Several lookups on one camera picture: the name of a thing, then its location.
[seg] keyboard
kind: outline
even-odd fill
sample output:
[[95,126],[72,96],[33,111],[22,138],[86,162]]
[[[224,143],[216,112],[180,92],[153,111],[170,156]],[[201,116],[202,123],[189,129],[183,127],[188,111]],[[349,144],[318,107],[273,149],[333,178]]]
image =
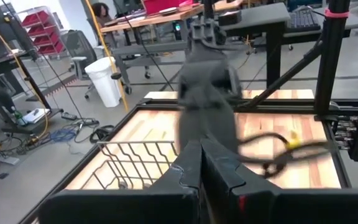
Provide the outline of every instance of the keyboard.
[[292,12],[290,15],[291,20],[287,22],[287,27],[285,29],[287,33],[306,32],[321,29],[317,15],[311,10]]

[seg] wire basket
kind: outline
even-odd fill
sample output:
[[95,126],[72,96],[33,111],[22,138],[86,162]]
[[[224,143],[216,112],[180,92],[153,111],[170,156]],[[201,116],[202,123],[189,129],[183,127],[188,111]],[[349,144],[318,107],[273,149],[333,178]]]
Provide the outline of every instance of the wire basket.
[[171,166],[178,153],[173,141],[103,142],[98,147],[108,157],[82,189],[144,189]]

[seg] pink tape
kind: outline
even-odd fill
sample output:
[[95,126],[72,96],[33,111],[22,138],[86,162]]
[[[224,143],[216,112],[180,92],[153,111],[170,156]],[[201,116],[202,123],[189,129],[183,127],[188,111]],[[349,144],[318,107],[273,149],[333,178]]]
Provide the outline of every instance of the pink tape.
[[348,18],[349,11],[343,13],[333,13],[328,8],[325,10],[325,16],[330,18]]

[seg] concrete floor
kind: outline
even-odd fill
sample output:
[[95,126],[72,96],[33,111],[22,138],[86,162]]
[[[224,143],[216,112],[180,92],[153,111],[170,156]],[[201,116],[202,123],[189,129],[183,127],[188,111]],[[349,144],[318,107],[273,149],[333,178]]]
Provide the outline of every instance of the concrete floor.
[[[289,51],[286,46],[282,47],[282,73],[287,71],[294,65],[303,54],[306,53],[313,43],[296,44],[294,50]],[[184,58],[183,53],[175,53],[172,58]],[[244,52],[231,52],[229,58],[234,67],[238,67],[246,58]],[[265,53],[259,52],[251,55],[245,66],[239,69],[239,76],[242,80],[253,79],[259,68],[265,63]],[[35,78],[36,82],[45,88],[47,85],[53,85],[58,82],[55,74],[47,67],[45,62],[40,62],[40,70],[35,63],[25,63]],[[61,78],[70,76],[66,73],[69,67],[69,59],[63,58],[60,61],[53,61],[52,65]],[[316,78],[318,74],[319,59],[307,66],[296,78],[302,78],[298,81],[290,81],[284,85],[285,89],[312,89],[316,86]],[[180,66],[164,66],[161,67],[167,78],[172,77]],[[146,80],[143,77],[144,69],[140,67],[130,68],[128,70],[131,82],[164,82],[161,74],[155,67],[151,67],[153,74],[152,79]],[[333,89],[333,98],[358,98],[358,36],[352,35],[348,39],[344,39],[341,50],[341,57],[337,69],[337,80]],[[266,69],[256,77],[256,81],[252,82],[249,89],[264,89],[265,82],[258,81],[266,77]],[[142,85],[133,86],[133,93],[127,96],[129,106],[133,107],[147,92],[158,91],[161,85]],[[68,88],[73,96],[74,102],[80,109],[83,117],[96,118],[101,124],[117,124],[126,114],[123,105],[116,108],[105,108],[97,93],[90,94],[91,100],[86,101],[83,97],[86,91],[85,87]],[[67,92],[63,89],[55,93],[53,97],[48,97],[48,102],[52,107],[63,108],[65,111],[77,114],[73,104],[71,103]],[[39,103],[26,102],[26,97],[20,97],[15,101],[18,108],[33,109],[40,107]],[[58,116],[51,120],[50,130],[58,129],[68,122],[62,120]],[[81,132],[80,139],[88,135],[91,130]],[[61,143],[46,145],[24,156],[19,156],[20,164],[16,166],[2,165],[0,173],[6,172],[9,175],[0,179],[0,224],[17,223],[67,172],[74,167],[75,164],[91,149],[89,142],[81,144]],[[346,170],[349,174],[351,184],[358,187],[358,162],[349,159],[346,152],[342,152]]]

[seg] white trash can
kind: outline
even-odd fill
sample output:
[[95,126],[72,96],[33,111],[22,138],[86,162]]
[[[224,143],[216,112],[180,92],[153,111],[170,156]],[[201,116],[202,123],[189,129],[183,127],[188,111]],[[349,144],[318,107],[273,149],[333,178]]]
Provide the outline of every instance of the white trash can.
[[85,68],[94,87],[99,93],[105,107],[115,107],[119,104],[121,94],[118,89],[118,81],[111,79],[112,71],[108,57],[101,58]]

